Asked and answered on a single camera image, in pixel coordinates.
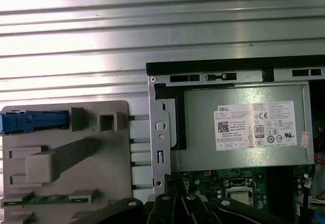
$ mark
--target ribbed metal panel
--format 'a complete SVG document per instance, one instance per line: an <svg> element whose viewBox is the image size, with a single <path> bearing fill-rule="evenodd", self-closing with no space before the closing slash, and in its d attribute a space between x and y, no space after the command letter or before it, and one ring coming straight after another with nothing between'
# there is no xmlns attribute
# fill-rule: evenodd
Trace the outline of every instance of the ribbed metal panel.
<svg viewBox="0 0 325 224"><path fill-rule="evenodd" d="M1 108L126 100L145 115L131 122L136 196L151 193L147 62L323 54L325 44L325 0L0 0L0 14Z"/></svg>

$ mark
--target screw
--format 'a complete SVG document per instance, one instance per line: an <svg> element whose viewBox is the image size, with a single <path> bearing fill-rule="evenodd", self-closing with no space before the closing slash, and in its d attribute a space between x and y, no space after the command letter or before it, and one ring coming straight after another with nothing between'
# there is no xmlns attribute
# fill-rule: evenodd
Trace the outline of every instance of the screw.
<svg viewBox="0 0 325 224"><path fill-rule="evenodd" d="M129 206L135 206L135 205L137 205L137 203L134 202L134 201L131 201L131 202L128 202L128 205L129 205Z"/></svg>
<svg viewBox="0 0 325 224"><path fill-rule="evenodd" d="M196 197L194 195L189 195L186 197L188 200L194 200Z"/></svg>
<svg viewBox="0 0 325 224"><path fill-rule="evenodd" d="M231 205L231 203L230 203L228 200L223 200L223 201L221 201L221 204L224 205L224 206L229 206L229 205Z"/></svg>

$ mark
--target barcode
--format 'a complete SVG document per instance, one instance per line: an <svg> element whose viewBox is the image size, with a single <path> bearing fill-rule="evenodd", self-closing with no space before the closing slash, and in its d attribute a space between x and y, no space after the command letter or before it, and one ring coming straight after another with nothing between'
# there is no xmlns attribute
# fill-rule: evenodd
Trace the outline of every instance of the barcode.
<svg viewBox="0 0 325 224"><path fill-rule="evenodd" d="M227 122L227 121L218 122L218 131L219 131L219 133L228 133L229 132L229 122Z"/></svg>

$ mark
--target hole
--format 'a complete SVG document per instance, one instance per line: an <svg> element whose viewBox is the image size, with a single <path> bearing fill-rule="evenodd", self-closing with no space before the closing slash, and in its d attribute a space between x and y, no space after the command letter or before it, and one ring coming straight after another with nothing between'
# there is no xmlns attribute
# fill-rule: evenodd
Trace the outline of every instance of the hole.
<svg viewBox="0 0 325 224"><path fill-rule="evenodd" d="M114 116L113 115L99 115L100 132L106 130L114 130Z"/></svg>
<svg viewBox="0 0 325 224"><path fill-rule="evenodd" d="M171 83L191 82L191 81L199 81L199 80L200 80L199 74L170 76Z"/></svg>

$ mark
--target sticker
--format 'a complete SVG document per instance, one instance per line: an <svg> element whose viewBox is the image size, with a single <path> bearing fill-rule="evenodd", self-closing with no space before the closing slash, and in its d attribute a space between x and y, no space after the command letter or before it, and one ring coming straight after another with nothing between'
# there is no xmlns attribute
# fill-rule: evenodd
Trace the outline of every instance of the sticker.
<svg viewBox="0 0 325 224"><path fill-rule="evenodd" d="M300 147L308 148L309 145L309 132L303 132L301 135Z"/></svg>
<svg viewBox="0 0 325 224"><path fill-rule="evenodd" d="M304 185L304 187L306 187L306 188L310 188L311 183L312 183L312 180L313 180L312 177L308 177L308 178L306 179L306 181L305 181L305 185Z"/></svg>
<svg viewBox="0 0 325 224"><path fill-rule="evenodd" d="M217 150L297 145L293 101L218 106L214 124Z"/></svg>

